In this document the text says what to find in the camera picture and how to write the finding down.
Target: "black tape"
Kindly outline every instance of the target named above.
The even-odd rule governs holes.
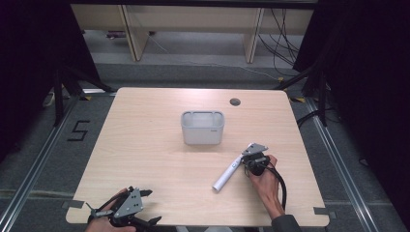
[[[81,209],[83,205],[84,205],[84,201],[71,200],[71,201],[63,202],[63,205],[61,206],[61,208],[63,208],[63,209],[69,209],[69,208]]]

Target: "gray floor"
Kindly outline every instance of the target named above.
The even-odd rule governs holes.
[[[278,84],[278,78],[295,74],[290,66],[281,62],[258,44],[252,64],[245,62],[240,35],[212,33],[157,33],[148,42],[142,60],[135,63],[125,39],[110,40],[106,32],[87,31],[84,35],[93,59],[104,83],[112,87],[192,87],[192,88],[244,88],[270,89]],[[301,37],[290,38],[299,46]],[[287,56],[286,49],[280,52]],[[84,88],[93,88],[83,83]],[[287,90],[289,97],[300,97],[303,83]],[[21,209],[12,231],[83,231],[85,225],[65,222],[66,209],[61,207],[70,200],[91,155],[99,131],[113,97],[92,97],[78,101],[62,128],[56,144],[42,169],[31,193]],[[303,102],[291,102],[295,119],[308,114]],[[389,198],[381,189],[373,173],[359,164],[361,157],[348,130],[334,111],[327,113],[328,130],[352,176],[361,197],[379,231],[406,231]],[[90,120],[82,124],[88,130],[82,142],[70,142],[78,120]],[[32,163],[52,130],[53,108],[46,107],[38,120],[20,142],[21,150],[10,154],[0,164],[0,210],[4,211],[14,192],[19,188]],[[366,231],[361,224],[349,195],[339,178],[329,151],[313,120],[301,127],[307,153],[327,209],[335,215],[326,228],[303,228],[304,231]],[[178,227],[179,231],[229,232],[242,228]]]

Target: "floor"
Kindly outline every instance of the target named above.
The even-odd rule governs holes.
[[[173,33],[158,32],[152,35],[144,50],[142,59],[138,62],[132,60],[128,43],[124,38],[109,39],[104,31],[86,31],[84,38],[89,46],[92,57],[97,64],[99,72],[109,73],[109,69],[115,65],[128,65],[129,67],[148,67],[148,71],[161,72],[161,66],[201,67],[206,70],[219,67],[227,68],[234,72],[259,75],[278,81],[277,75],[272,75],[269,70],[277,68],[279,71],[291,69],[291,65],[280,60],[269,52],[259,41],[252,64],[247,64],[242,46],[242,36],[232,34],[214,33]],[[268,35],[262,35],[262,39],[276,47]],[[293,36],[289,40],[299,47],[303,37]],[[287,59],[292,60],[288,49],[278,47],[278,51]],[[117,73],[107,77],[104,81],[116,83],[122,76]],[[300,86],[289,88],[289,95],[300,96]],[[75,122],[79,120],[75,115],[93,117],[93,123],[98,128],[103,124],[104,115],[93,114],[94,109],[107,112],[112,98],[95,98],[90,103],[79,101],[73,107],[71,118],[67,125],[62,128],[67,134]],[[300,118],[315,109],[314,99],[307,99],[305,103],[292,102],[292,108],[296,118]],[[328,127],[323,128],[317,118],[306,121],[300,128],[307,147],[307,153],[312,164],[322,197],[329,210],[331,223],[326,228],[303,228],[304,231],[406,231],[402,225],[394,207],[388,197],[378,185],[371,171],[359,163],[360,152],[354,141],[350,139],[348,130],[345,130],[342,121],[334,111],[327,114]],[[21,183],[31,172],[33,163],[37,163],[37,154],[43,151],[48,136],[54,131],[50,121],[53,120],[53,109],[46,107],[39,115],[38,123],[28,131],[23,139],[20,151],[15,156],[9,156],[0,166],[0,209],[4,212],[10,206],[10,202],[21,189]],[[98,137],[94,133],[91,141]],[[82,143],[79,149],[92,151],[92,143]],[[53,153],[67,153],[70,148],[57,144],[51,145]],[[55,156],[48,158],[44,166],[40,166],[40,178],[33,180],[32,186],[26,190],[29,197],[21,207],[19,216],[11,220],[12,231],[35,230],[35,231],[82,231],[83,225],[66,225],[64,211],[59,205],[62,201],[73,197],[73,189],[76,182],[67,181],[65,173],[70,173],[71,179],[79,180],[81,168],[83,169],[88,160],[72,154],[73,158],[60,159]],[[59,183],[52,187],[49,183]],[[37,220],[26,220],[34,216]],[[178,226],[180,232],[230,232],[243,231],[242,228],[201,228]]]

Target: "human arm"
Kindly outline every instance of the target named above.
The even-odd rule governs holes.
[[[268,167],[275,167],[278,160],[268,155],[271,163]],[[249,173],[250,181],[257,191],[263,205],[266,208],[275,231],[302,231],[296,219],[291,215],[286,215],[278,199],[278,178],[269,170],[260,176]]]

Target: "round hole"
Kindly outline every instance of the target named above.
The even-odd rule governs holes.
[[[229,102],[234,106],[238,106],[241,104],[241,101],[239,99],[231,99]]]

